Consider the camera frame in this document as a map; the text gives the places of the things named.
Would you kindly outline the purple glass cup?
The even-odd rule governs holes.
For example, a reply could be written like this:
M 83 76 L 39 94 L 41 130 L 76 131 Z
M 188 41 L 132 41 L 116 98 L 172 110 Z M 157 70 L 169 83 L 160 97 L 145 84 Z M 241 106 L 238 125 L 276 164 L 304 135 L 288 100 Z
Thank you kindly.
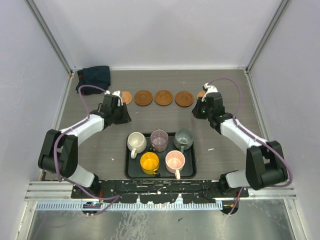
M 150 142 L 154 152 L 163 152 L 167 149 L 169 135 L 165 130 L 157 129 L 151 133 Z

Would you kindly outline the white ceramic mug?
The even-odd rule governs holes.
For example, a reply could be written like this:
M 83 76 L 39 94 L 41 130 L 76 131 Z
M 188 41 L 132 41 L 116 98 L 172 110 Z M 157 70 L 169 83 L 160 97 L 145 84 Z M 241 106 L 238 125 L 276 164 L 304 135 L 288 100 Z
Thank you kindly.
M 127 138 L 127 147 L 130 151 L 130 157 L 135 159 L 146 149 L 146 137 L 141 132 L 132 132 Z

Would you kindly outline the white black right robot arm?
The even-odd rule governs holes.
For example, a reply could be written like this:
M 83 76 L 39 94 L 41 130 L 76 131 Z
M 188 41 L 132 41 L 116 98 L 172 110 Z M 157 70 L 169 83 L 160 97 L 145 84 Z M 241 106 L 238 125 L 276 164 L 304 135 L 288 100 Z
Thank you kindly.
M 260 190 L 285 183 L 289 178 L 282 146 L 267 141 L 245 128 L 231 113 L 225 112 L 219 92 L 211 92 L 196 102 L 192 114 L 208 120 L 210 127 L 230 139 L 245 153 L 245 168 L 224 173 L 219 178 L 219 191 L 231 197 L 239 187 Z

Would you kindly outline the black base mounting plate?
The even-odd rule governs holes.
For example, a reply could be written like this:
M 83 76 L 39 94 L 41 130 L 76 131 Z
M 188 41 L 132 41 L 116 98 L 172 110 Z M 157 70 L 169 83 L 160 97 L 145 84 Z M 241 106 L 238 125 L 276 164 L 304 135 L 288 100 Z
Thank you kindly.
M 183 204 L 215 203 L 218 198 L 235 199 L 240 189 L 223 192 L 214 180 L 102 180 L 99 182 L 98 196 L 109 198 L 119 195 L 124 204 L 174 203 L 182 197 Z

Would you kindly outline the woven rattan coaster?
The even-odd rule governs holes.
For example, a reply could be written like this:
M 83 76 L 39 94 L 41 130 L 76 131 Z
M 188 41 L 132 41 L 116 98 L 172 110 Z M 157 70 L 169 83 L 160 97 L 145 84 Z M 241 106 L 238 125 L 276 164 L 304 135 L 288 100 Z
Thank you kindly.
M 130 104 L 132 102 L 132 94 L 129 91 L 123 91 L 121 93 L 121 99 L 122 102 L 125 103 L 126 105 Z
M 206 94 L 206 92 L 205 92 L 204 90 L 200 91 L 200 92 L 196 95 L 196 99 L 202 98 L 205 94 Z

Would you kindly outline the pink ceramic mug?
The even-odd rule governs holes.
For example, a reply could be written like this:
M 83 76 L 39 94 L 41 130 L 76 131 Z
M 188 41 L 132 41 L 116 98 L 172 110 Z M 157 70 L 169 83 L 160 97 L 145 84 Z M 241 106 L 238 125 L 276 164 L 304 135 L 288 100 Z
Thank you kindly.
M 186 159 L 182 152 L 178 150 L 170 151 L 165 157 L 165 166 L 168 172 L 174 174 L 177 180 L 181 179 L 181 171 L 185 166 Z

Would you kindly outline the dark blue folded cloth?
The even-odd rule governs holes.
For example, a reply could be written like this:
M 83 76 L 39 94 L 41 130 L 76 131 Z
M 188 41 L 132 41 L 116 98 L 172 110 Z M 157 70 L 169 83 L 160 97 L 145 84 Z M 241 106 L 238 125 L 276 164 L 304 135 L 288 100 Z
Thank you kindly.
M 110 67 L 107 65 L 83 68 L 77 71 L 77 75 L 78 84 L 75 88 L 77 92 L 83 85 L 96 86 L 104 91 L 108 90 L 111 85 Z

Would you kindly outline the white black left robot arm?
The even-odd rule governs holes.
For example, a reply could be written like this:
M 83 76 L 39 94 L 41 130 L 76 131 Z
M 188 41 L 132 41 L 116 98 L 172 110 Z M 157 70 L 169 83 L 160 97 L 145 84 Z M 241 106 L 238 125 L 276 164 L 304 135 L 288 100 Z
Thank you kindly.
M 38 167 L 82 187 L 88 198 L 95 198 L 101 191 L 99 177 L 78 163 L 78 147 L 88 138 L 111 125 L 131 121 L 121 92 L 104 94 L 102 103 L 82 121 L 62 130 L 49 130 L 44 138 Z

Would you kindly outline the yellow mug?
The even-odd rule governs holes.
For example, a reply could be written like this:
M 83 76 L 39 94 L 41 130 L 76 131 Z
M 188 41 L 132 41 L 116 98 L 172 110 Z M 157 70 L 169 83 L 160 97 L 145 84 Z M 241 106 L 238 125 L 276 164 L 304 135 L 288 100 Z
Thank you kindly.
M 161 176 L 159 173 L 160 160 L 154 152 L 146 152 L 141 156 L 140 167 L 147 175 L 154 175 L 156 178 Z

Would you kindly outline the brown wooden coaster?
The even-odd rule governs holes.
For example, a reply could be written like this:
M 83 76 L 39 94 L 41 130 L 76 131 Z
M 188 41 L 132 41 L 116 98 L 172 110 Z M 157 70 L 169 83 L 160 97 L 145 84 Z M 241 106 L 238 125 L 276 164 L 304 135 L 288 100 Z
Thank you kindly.
M 173 102 L 173 94 L 168 90 L 160 90 L 155 94 L 154 100 L 159 106 L 165 107 Z
M 187 108 L 194 103 L 194 97 L 188 91 L 180 91 L 175 95 L 175 102 L 178 106 Z
M 153 95 L 148 90 L 140 90 L 134 95 L 134 102 L 141 107 L 150 105 L 153 101 Z

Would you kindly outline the grey ceramic mug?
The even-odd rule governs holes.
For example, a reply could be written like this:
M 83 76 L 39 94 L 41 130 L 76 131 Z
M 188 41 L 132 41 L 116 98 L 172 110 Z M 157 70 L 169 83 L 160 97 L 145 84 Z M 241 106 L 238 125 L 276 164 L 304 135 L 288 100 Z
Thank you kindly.
M 194 139 L 193 134 L 188 129 L 180 129 L 177 131 L 174 135 L 173 143 L 174 146 L 181 152 L 184 153 L 184 151 L 191 148 L 193 145 Z

